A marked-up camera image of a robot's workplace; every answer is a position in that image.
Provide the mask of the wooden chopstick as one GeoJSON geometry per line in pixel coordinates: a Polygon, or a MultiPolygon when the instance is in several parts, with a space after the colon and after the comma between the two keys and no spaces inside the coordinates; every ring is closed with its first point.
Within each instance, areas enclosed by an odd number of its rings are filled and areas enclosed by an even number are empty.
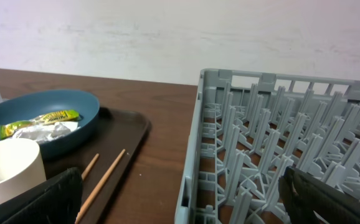
{"type": "Polygon", "coordinates": [[[89,207],[91,206],[92,202],[97,197],[98,193],[101,191],[105,183],[107,182],[108,178],[110,177],[111,173],[115,170],[116,166],[120,162],[121,158],[125,154],[126,149],[123,149],[117,158],[113,161],[111,166],[107,169],[107,171],[104,173],[103,177],[99,180],[98,184],[95,186],[95,188],[92,190],[91,194],[87,197],[86,201],[83,203],[83,205],[80,208],[80,211],[78,212],[78,215],[75,220],[75,224],[79,224],[89,207]]]}
{"type": "Polygon", "coordinates": [[[82,173],[82,180],[85,180],[88,176],[88,174],[90,173],[90,171],[92,170],[92,168],[94,167],[95,163],[97,162],[98,158],[99,158],[99,153],[95,154],[95,156],[93,157],[93,159],[90,161],[90,163],[86,166],[85,170],[82,173]]]}

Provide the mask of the yellow green snack wrapper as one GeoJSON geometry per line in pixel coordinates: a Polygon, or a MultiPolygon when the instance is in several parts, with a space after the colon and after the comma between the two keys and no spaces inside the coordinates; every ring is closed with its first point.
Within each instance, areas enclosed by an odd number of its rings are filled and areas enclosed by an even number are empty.
{"type": "Polygon", "coordinates": [[[61,110],[42,114],[30,120],[15,121],[13,123],[0,125],[0,140],[11,137],[17,130],[29,126],[50,125],[62,121],[77,121],[79,118],[80,114],[75,110],[61,110]]]}

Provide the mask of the white cup pink inside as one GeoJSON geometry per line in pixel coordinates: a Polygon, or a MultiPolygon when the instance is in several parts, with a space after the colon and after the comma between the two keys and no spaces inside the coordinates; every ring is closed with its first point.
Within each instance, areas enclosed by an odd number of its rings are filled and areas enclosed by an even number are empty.
{"type": "Polygon", "coordinates": [[[40,147],[35,141],[0,141],[0,204],[45,181],[40,147]]]}

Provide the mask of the white napkin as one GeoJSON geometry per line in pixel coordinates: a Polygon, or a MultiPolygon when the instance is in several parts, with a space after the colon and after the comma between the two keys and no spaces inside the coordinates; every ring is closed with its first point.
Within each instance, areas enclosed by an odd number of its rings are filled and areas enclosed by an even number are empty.
{"type": "Polygon", "coordinates": [[[12,135],[12,138],[31,139],[38,144],[43,144],[64,137],[79,128],[80,126],[76,121],[56,122],[49,125],[35,125],[19,129],[12,135]]]}

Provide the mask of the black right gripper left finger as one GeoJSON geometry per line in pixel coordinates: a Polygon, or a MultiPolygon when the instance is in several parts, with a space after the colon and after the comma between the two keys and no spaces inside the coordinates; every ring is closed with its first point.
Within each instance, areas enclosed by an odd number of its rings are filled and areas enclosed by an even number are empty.
{"type": "Polygon", "coordinates": [[[69,168],[0,204],[0,224],[74,224],[82,194],[82,174],[76,167],[69,168]]]}

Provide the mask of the dark blue plate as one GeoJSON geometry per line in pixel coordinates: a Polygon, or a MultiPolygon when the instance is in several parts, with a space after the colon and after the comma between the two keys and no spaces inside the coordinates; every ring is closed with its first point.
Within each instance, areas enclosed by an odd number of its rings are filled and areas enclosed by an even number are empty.
{"type": "Polygon", "coordinates": [[[0,126],[60,110],[75,110],[82,119],[74,132],[40,145],[43,160],[54,160],[76,151],[96,130],[100,102],[93,94],[81,90],[47,90],[4,101],[0,103],[0,126]]]}

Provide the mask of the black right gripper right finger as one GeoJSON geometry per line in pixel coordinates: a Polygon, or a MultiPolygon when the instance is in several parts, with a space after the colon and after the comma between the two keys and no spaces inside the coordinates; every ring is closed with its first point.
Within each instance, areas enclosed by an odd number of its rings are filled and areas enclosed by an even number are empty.
{"type": "Polygon", "coordinates": [[[291,166],[278,181],[278,191],[291,223],[360,223],[360,202],[291,166]]]}

